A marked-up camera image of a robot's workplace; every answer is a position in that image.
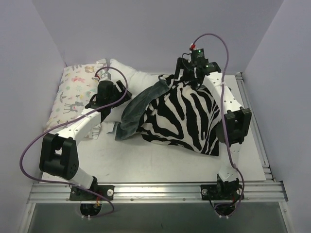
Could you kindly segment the white pillow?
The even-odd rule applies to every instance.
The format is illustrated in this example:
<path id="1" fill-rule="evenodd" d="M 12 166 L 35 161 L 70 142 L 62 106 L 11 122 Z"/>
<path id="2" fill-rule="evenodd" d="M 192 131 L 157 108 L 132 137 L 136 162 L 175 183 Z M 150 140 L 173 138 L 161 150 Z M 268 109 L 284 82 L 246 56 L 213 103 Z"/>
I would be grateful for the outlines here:
<path id="1" fill-rule="evenodd" d="M 112 82 L 115 83 L 116 81 L 121 80 L 122 83 L 125 83 L 123 76 L 126 77 L 128 82 L 128 91 L 132 93 L 132 100 L 142 91 L 158 82 L 157 76 L 153 76 L 143 71 L 138 71 L 130 66 L 120 63 L 115 59 L 110 60 L 110 66 L 119 70 L 115 71 L 113 69 L 109 69 Z M 111 109 L 111 113 L 101 123 L 104 133 L 112 132 L 115 123 L 121 123 L 121 116 L 129 103 L 130 101 Z"/>

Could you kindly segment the dark green plush pillowcase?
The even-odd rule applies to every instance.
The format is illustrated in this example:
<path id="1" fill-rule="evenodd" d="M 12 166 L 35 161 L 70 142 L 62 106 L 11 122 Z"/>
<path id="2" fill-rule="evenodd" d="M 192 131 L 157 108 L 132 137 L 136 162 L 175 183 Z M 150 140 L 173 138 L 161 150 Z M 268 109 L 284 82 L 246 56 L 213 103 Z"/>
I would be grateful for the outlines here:
<path id="1" fill-rule="evenodd" d="M 127 104 L 116 125 L 115 140 L 139 133 L 151 143 L 219 156 L 220 109 L 208 88 L 192 85 L 173 75 L 159 77 Z"/>

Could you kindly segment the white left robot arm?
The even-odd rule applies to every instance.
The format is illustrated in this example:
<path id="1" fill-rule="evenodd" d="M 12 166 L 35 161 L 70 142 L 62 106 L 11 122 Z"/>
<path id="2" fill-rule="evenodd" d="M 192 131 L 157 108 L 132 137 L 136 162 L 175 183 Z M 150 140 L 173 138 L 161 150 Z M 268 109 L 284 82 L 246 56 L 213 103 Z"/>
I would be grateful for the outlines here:
<path id="1" fill-rule="evenodd" d="M 43 137 L 39 169 L 81 187 L 88 200 L 98 195 L 97 179 L 79 166 L 77 146 L 82 139 L 111 113 L 111 109 L 129 101 L 128 82 L 100 81 L 97 93 L 72 123 L 55 134 Z"/>

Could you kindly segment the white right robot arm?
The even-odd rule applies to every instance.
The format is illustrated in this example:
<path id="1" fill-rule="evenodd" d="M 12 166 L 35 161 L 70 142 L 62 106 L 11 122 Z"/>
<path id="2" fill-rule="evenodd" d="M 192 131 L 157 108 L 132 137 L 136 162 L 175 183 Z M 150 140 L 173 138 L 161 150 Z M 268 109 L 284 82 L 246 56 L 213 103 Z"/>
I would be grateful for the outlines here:
<path id="1" fill-rule="evenodd" d="M 220 109 L 221 122 L 216 126 L 216 136 L 222 164 L 217 175 L 215 192 L 218 197 L 226 199 L 241 189 L 239 155 L 249 131 L 252 113 L 236 100 L 225 82 L 225 72 L 216 62 L 209 62 L 203 49 L 191 45 L 188 55 L 189 59 L 178 58 L 175 73 L 197 87 L 204 85 Z"/>

